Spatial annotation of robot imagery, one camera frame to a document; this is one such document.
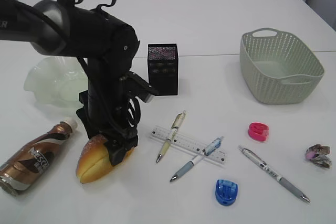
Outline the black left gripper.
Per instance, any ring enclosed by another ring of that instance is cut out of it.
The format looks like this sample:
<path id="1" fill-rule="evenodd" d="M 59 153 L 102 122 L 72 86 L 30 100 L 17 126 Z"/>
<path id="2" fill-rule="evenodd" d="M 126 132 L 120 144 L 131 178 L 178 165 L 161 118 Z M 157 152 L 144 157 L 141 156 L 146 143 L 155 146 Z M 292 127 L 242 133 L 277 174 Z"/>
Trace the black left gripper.
<path id="1" fill-rule="evenodd" d="M 91 139 L 99 134 L 107 141 L 104 143 L 112 167 L 120 164 L 130 154 L 130 149 L 138 145 L 137 123 L 132 126 L 127 120 L 131 115 L 122 119 L 109 122 L 100 102 L 91 98 L 89 92 L 79 93 L 79 101 L 83 105 L 76 111 L 76 115 L 82 121 L 88 137 Z"/>

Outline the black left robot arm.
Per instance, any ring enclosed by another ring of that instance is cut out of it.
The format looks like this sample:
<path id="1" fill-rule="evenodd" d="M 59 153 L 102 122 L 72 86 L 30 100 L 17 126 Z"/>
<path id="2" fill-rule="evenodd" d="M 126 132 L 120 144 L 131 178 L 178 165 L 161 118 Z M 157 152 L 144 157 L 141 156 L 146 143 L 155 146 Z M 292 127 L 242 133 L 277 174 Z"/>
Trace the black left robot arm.
<path id="1" fill-rule="evenodd" d="M 138 144 L 139 101 L 152 92 L 130 70 L 140 42 L 129 24 L 75 0 L 43 0 L 29 6 L 1 0 L 1 40 L 29 42 L 46 56 L 74 57 L 88 77 L 76 114 L 87 135 L 102 135 L 112 166 Z"/>

